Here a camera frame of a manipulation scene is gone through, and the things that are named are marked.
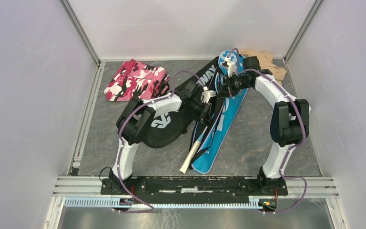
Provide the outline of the black Crossway racket cover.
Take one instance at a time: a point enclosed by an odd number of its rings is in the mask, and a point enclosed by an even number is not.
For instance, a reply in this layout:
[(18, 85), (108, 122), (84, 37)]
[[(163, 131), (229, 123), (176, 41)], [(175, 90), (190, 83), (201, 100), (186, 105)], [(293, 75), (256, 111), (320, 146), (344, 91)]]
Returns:
[[(210, 86), (214, 82), (214, 77), (220, 71), (218, 60), (219, 58), (215, 57), (200, 69), (196, 73), (200, 77), (199, 79), (191, 76), (178, 85), (176, 89), (183, 89), (189, 82), (197, 82), (198, 85), (204, 83), (206, 86)], [(192, 121), (193, 118), (185, 110), (160, 115), (153, 120), (148, 134), (142, 142), (150, 148), (165, 147), (175, 141), (180, 135), (186, 133), (187, 127)]]

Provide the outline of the blue frame badminton racket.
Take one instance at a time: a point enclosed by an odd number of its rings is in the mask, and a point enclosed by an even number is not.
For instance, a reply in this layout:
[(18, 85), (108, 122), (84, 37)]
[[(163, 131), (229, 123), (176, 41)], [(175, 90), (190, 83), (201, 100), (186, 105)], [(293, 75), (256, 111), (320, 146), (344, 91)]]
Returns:
[(204, 133), (206, 132), (207, 127), (203, 130), (203, 132), (200, 134), (200, 136), (197, 138), (197, 140), (193, 143), (192, 148), (190, 149), (186, 159), (184, 160), (182, 166), (180, 167), (179, 171), (182, 174), (185, 174), (189, 166), (191, 165), (191, 160), (194, 157), (195, 153), (197, 152), (201, 141), (203, 139)]

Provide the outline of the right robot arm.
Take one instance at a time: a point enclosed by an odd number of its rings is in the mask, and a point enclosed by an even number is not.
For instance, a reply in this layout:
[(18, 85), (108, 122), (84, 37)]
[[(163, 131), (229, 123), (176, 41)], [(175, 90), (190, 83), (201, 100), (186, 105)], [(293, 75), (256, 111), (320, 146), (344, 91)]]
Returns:
[(219, 98), (236, 97), (240, 91), (253, 88), (261, 93), (273, 108), (270, 136), (273, 141), (268, 159), (262, 165), (256, 189), (263, 195), (275, 189), (273, 179), (284, 176), (287, 161), (292, 152), (302, 145), (309, 133), (310, 106), (306, 99), (297, 99), (286, 91), (274, 78), (259, 67), (257, 57), (243, 59), (243, 70), (239, 63), (228, 56), (222, 60), (227, 70), (218, 89)]

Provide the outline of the pink camouflage cloth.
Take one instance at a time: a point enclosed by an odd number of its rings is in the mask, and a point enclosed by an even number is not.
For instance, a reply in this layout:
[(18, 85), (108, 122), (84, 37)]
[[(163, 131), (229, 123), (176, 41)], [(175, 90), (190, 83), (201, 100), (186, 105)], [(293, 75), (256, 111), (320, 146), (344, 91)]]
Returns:
[(169, 90), (166, 69), (131, 59), (123, 62), (104, 89), (107, 101), (126, 102), (134, 97), (141, 100), (163, 96)]

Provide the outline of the beige cloth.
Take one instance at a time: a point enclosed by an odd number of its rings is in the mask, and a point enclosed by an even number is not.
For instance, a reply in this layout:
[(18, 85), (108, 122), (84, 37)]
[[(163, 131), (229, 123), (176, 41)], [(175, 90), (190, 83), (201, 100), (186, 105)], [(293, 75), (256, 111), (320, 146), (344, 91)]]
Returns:
[(268, 69), (274, 76), (275, 80), (282, 85), (282, 81), (285, 79), (287, 70), (284, 67), (280, 67), (273, 63), (274, 55), (268, 52), (259, 52), (249, 49), (240, 49), (239, 53), (244, 57), (256, 56), (259, 60), (261, 69)]

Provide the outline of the blue Sport racket cover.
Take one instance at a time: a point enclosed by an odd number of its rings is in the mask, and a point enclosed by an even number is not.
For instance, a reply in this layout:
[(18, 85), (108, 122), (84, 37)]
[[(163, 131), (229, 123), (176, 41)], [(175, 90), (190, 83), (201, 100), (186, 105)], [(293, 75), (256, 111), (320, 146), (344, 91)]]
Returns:
[[(227, 55), (229, 55), (230, 61), (235, 63), (237, 72), (244, 69), (244, 56), (239, 53), (237, 48), (223, 51), (218, 57), (218, 67), (214, 77), (209, 81), (209, 87), (217, 93), (221, 91), (224, 75), (228, 73), (227, 68), (223, 67), (223, 61)], [(212, 113), (213, 122), (210, 128), (205, 129), (201, 123), (196, 123), (192, 134), (192, 144), (197, 143), (198, 148), (192, 158), (190, 169), (201, 174), (207, 174), (211, 170), (247, 91), (247, 89), (242, 89), (233, 97), (217, 99), (214, 102), (215, 109)]]

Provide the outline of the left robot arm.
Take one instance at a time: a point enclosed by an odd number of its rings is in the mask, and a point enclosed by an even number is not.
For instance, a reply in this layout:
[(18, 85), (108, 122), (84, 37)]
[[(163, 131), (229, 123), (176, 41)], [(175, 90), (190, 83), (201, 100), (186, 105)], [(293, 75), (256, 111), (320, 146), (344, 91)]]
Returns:
[(126, 194), (130, 190), (128, 178), (132, 175), (137, 148), (147, 137), (156, 117), (184, 110), (189, 112), (193, 120), (208, 124), (206, 114), (211, 108), (211, 99), (216, 95), (215, 90), (190, 82), (181, 90), (172, 90), (154, 99), (131, 99), (117, 121), (119, 148), (109, 173), (112, 188), (118, 194)]

